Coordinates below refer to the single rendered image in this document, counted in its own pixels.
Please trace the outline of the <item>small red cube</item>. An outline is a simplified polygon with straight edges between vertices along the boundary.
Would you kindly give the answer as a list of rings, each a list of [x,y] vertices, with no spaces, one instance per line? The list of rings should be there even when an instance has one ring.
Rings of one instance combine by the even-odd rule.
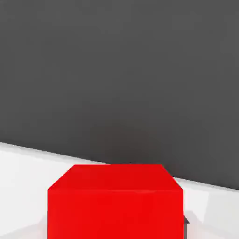
[[[183,189],[161,165],[74,165],[48,188],[47,239],[184,239]]]

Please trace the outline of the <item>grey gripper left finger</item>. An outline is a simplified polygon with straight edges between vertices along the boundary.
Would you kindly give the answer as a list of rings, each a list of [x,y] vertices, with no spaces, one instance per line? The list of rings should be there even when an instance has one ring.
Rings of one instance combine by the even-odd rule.
[[[47,239],[47,216],[33,225],[7,234],[7,239]]]

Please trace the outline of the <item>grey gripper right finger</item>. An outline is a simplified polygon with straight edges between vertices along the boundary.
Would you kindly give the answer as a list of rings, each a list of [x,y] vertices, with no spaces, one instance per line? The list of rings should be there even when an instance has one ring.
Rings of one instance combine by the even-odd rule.
[[[185,211],[188,220],[187,239],[222,239],[222,235],[215,229],[203,224],[193,211]]]

